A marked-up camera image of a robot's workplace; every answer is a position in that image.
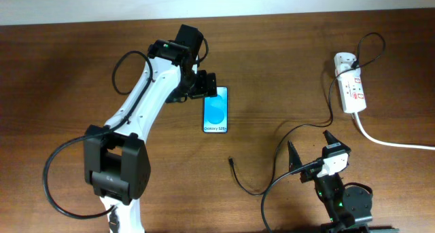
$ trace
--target power strip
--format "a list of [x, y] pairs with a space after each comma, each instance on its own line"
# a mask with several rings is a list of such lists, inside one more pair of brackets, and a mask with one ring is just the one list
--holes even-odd
[[[335, 55], [335, 76], [343, 71], [349, 70], [356, 57], [352, 53], [341, 52]], [[355, 113], [364, 110], [366, 105], [366, 97], [362, 90], [361, 83], [361, 69], [357, 68], [355, 71], [349, 71], [340, 75], [338, 86], [340, 88], [341, 103], [343, 104], [343, 111], [345, 113]]]

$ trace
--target blue phone screen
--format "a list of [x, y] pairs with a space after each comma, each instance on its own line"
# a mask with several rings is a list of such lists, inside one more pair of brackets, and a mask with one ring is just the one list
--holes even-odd
[[217, 87], [216, 97], [204, 98], [204, 132], [228, 130], [228, 89]]

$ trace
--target smartphone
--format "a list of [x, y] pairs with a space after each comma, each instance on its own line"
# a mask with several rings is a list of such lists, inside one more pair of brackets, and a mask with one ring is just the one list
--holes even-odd
[[228, 89], [217, 87], [216, 97], [204, 98], [204, 132], [226, 133], [228, 131]]

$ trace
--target brown wooden surface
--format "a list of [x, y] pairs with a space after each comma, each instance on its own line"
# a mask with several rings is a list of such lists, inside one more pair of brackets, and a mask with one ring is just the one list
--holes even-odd
[[[368, 103], [360, 116], [366, 131], [385, 141], [434, 144], [435, 10], [339, 12], [234, 18], [148, 20], [0, 27], [0, 228], [2, 232], [107, 232], [106, 218], [78, 221], [46, 201], [44, 162], [62, 142], [103, 125], [125, 96], [111, 87], [111, 71], [129, 50], [156, 39], [174, 39], [181, 23], [197, 26], [210, 55], [202, 67], [229, 89], [229, 131], [201, 130], [201, 100], [165, 105], [147, 140], [152, 165], [141, 197], [148, 232], [261, 232], [261, 197], [235, 183], [263, 190], [276, 144], [289, 129], [328, 119], [324, 92], [335, 53], [355, 50], [368, 32], [387, 41], [387, 52], [363, 69]], [[362, 61], [379, 51], [368, 39]], [[132, 56], [118, 72], [121, 89], [134, 86], [143, 68]], [[435, 232], [435, 153], [372, 143], [332, 98], [328, 130], [352, 148], [344, 181], [375, 191], [372, 225], [403, 232]], [[303, 128], [291, 139], [303, 162], [321, 155], [323, 129]], [[103, 210], [83, 178], [81, 145], [62, 152], [50, 170], [58, 203], [76, 213]], [[278, 174], [288, 165], [282, 152]], [[314, 184], [298, 176], [279, 183], [266, 202], [272, 228], [291, 230], [328, 222]]]

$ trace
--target white power cord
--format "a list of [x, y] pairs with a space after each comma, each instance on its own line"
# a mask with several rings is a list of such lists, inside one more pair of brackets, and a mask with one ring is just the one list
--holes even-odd
[[426, 145], [405, 145], [405, 144], [397, 144], [397, 143], [390, 143], [390, 142], [385, 142], [385, 141], [378, 141], [375, 138], [371, 137], [370, 135], [367, 134], [367, 132], [364, 130], [364, 128], [362, 128], [362, 124], [360, 121], [360, 117], [358, 116], [358, 113], [353, 113], [353, 118], [356, 120], [356, 123], [358, 125], [358, 128], [360, 128], [361, 133], [369, 140], [381, 144], [381, 145], [388, 145], [388, 146], [392, 146], [392, 147], [403, 147], [403, 148], [415, 148], [415, 149], [428, 149], [428, 150], [435, 150], [435, 147], [430, 147], [430, 146], [426, 146]]

